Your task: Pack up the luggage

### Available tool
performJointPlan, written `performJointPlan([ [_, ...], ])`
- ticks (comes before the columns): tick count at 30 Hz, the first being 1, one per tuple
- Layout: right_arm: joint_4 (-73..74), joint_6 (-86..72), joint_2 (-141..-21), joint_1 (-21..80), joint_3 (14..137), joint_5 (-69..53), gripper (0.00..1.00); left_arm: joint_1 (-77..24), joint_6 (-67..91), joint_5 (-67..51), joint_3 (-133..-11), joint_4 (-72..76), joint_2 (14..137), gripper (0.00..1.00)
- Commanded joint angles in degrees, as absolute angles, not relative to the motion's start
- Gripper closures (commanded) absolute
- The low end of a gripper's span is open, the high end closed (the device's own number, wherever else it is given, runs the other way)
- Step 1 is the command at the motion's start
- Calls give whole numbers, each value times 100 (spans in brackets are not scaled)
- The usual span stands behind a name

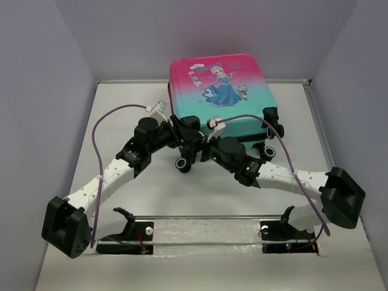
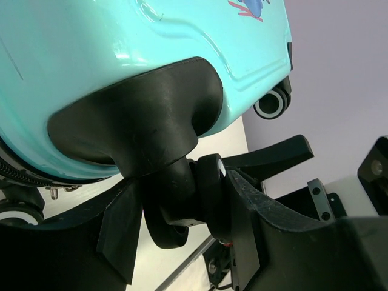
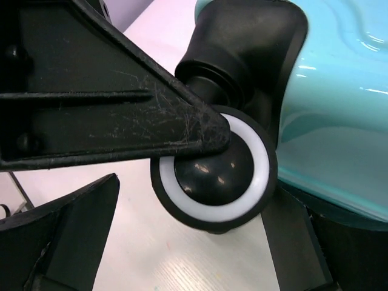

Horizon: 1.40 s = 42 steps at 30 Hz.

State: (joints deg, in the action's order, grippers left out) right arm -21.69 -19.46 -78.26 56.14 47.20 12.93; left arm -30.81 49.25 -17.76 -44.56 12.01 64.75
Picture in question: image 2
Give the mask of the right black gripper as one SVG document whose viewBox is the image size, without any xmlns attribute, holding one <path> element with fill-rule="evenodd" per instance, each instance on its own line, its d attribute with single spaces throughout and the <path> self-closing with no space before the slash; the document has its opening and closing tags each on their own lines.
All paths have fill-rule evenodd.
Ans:
<svg viewBox="0 0 388 291">
<path fill-rule="evenodd" d="M 238 169 L 261 182 L 263 196 L 257 206 L 261 223 L 334 223 L 346 215 L 336 193 L 327 193 L 319 179 L 276 199 L 268 195 L 265 181 L 314 157 L 308 140 L 296 135 L 249 153 L 224 158 L 227 169 Z"/>
</svg>

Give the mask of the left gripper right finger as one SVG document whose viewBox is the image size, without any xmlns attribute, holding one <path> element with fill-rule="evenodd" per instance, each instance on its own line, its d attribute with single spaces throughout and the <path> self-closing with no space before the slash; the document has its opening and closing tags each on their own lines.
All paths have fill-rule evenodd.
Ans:
<svg viewBox="0 0 388 291">
<path fill-rule="evenodd" d="M 386 290 L 387 218 L 318 221 L 228 172 L 239 290 Z"/>
</svg>

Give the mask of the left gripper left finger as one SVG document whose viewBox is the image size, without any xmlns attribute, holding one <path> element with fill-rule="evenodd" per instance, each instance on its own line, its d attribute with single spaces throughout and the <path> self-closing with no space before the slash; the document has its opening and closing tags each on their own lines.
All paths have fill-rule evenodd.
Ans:
<svg viewBox="0 0 388 291">
<path fill-rule="evenodd" d="M 141 216 L 139 185 L 124 179 L 42 224 L 2 224 L 1 289 L 125 290 Z"/>
</svg>

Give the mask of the pink teal kids suitcase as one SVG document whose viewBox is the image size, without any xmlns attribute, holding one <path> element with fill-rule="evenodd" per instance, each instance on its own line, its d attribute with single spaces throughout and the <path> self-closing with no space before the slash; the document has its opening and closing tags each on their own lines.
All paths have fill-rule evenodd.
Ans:
<svg viewBox="0 0 388 291">
<path fill-rule="evenodd" d="M 1 179 L 74 189 L 145 181 L 149 232 L 183 246 L 200 137 L 262 98 L 290 103 L 284 1 L 2 1 Z"/>
</svg>

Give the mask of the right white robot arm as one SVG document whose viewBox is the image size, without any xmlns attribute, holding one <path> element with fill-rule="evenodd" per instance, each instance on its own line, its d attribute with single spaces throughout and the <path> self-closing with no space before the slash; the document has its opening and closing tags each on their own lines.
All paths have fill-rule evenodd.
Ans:
<svg viewBox="0 0 388 291">
<path fill-rule="evenodd" d="M 264 181 L 314 157 L 308 140 L 296 135 L 253 152 L 224 158 L 260 191 Z M 387 137 L 374 143 L 356 174 L 329 184 L 312 179 L 277 198 L 286 207 L 324 222 L 345 216 L 387 216 Z"/>
</svg>

